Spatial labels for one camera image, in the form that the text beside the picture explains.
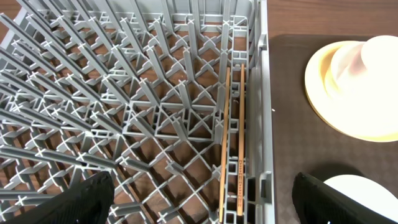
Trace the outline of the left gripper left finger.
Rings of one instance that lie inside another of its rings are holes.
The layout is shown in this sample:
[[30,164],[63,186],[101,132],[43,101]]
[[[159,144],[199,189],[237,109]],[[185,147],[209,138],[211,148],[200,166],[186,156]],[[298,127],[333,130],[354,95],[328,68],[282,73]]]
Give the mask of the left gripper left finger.
[[113,200],[113,179],[102,171],[6,224],[105,224]]

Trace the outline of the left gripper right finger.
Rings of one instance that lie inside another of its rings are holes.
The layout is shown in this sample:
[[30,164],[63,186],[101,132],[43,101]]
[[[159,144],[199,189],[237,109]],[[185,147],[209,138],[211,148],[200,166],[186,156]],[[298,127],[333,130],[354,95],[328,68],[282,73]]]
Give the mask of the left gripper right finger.
[[301,223],[395,223],[303,172],[295,177],[292,200]]

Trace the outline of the light blue bowl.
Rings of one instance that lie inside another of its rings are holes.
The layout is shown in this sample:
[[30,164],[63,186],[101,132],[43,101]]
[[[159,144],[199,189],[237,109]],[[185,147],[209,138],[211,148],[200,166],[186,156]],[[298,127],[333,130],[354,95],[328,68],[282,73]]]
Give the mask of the light blue bowl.
[[379,183],[351,174],[337,175],[324,183],[373,212],[397,223],[397,197]]

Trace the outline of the wooden chopstick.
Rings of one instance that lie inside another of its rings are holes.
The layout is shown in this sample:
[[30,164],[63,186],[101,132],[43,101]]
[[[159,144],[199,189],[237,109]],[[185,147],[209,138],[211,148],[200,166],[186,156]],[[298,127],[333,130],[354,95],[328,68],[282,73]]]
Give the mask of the wooden chopstick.
[[240,92],[239,92],[239,146],[238,146],[238,197],[237,215],[243,215],[243,196],[244,196],[244,64],[241,64]]
[[226,156],[227,156],[227,138],[228,138],[228,118],[229,118],[229,88],[230,88],[230,68],[226,71],[226,93],[225,93],[225,105],[223,111],[224,126],[223,126],[223,138],[221,144],[221,177],[220,177],[220,198],[219,198],[219,222],[223,223],[223,211],[224,211],[224,192],[225,192],[225,178],[226,178]]

